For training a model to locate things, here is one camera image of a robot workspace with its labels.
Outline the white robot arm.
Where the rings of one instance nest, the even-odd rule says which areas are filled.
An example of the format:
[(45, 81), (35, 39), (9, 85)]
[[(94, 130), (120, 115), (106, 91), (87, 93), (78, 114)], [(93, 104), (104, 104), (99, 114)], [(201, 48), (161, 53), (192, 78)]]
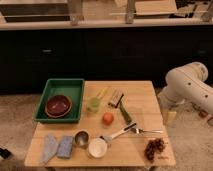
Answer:
[(213, 127), (213, 87), (205, 83), (207, 67), (200, 62), (192, 62), (171, 69), (165, 77), (166, 86), (158, 94), (163, 109), (183, 104), (189, 100), (210, 114), (207, 123)]

